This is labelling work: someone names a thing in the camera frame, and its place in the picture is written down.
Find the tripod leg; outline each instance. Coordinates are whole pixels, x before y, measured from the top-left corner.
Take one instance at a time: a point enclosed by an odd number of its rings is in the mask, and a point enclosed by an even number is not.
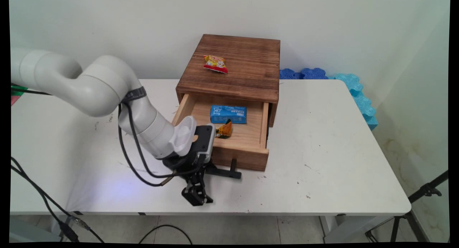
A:
[[[400,217],[394,217],[394,226],[392,227],[391,242],[395,242],[397,239],[398,223],[400,223]]]

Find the wooden drawer unit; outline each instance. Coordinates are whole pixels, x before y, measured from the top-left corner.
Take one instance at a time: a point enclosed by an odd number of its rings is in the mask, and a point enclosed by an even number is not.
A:
[[[204,55],[225,58],[228,73],[204,68]],[[198,125],[209,123],[213,104],[246,106],[247,124],[233,123],[230,138],[215,139],[212,158],[226,166],[236,158],[238,168],[264,171],[267,129],[279,101],[279,60],[279,40],[203,35],[175,88],[180,108],[174,125],[188,115]]]
[[[208,124],[213,104],[247,107],[247,124],[233,123],[233,133],[230,138],[214,140],[213,162],[230,166],[231,160],[236,158],[238,168],[264,171],[269,153],[266,149],[268,103],[185,94],[172,124],[174,126],[179,124],[188,115],[192,115],[198,125]]]

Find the open drawer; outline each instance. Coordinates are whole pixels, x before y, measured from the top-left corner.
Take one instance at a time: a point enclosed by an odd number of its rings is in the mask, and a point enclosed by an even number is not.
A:
[[[247,107],[247,124],[233,123],[231,137],[214,140],[213,162],[217,165],[231,166],[231,160],[236,158],[237,168],[264,171],[269,153],[266,149],[268,103],[185,94],[172,124],[179,124],[188,115],[196,119],[197,125],[208,124],[212,105]]]

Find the black velcro strap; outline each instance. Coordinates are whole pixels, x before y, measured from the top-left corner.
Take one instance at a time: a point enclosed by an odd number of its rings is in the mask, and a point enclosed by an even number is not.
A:
[[[136,99],[140,99],[146,96],[145,88],[142,86],[141,88],[137,88],[134,90],[129,91],[126,96],[122,99],[122,103],[127,103],[134,101]]]

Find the floor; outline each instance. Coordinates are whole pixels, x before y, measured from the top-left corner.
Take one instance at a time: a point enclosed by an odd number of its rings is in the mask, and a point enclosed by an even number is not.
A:
[[[51,228],[51,216],[16,216],[42,229]],[[138,243],[157,225],[174,225],[188,234],[193,244],[303,244],[323,243],[319,217],[313,216],[80,216],[107,243]],[[373,230],[380,242],[388,242],[393,220]],[[72,228],[81,242],[98,240],[77,225]],[[362,233],[348,243],[367,243]],[[406,220],[400,221],[397,242],[416,242]],[[188,244],[180,231],[162,227],[142,243]]]

